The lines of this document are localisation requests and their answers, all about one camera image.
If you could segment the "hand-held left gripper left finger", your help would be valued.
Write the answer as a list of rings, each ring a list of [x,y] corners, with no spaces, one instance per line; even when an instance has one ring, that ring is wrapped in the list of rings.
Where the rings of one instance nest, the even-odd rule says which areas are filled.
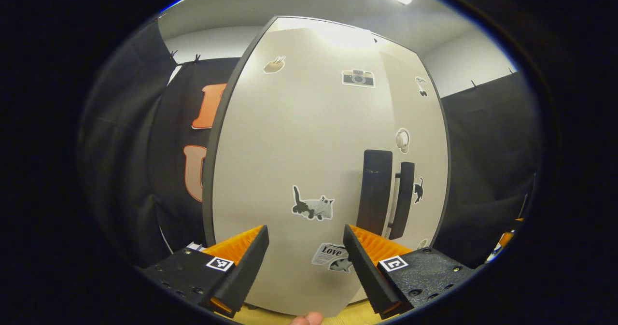
[[[207,248],[187,246],[141,272],[168,293],[233,318],[245,303],[268,246],[268,227],[257,226]]]

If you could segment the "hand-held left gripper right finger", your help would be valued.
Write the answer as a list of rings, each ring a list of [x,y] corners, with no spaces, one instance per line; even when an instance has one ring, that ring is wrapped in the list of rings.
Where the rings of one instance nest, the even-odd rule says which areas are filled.
[[[423,312],[477,272],[433,247],[411,250],[353,225],[344,226],[343,242],[372,310],[381,319]]]

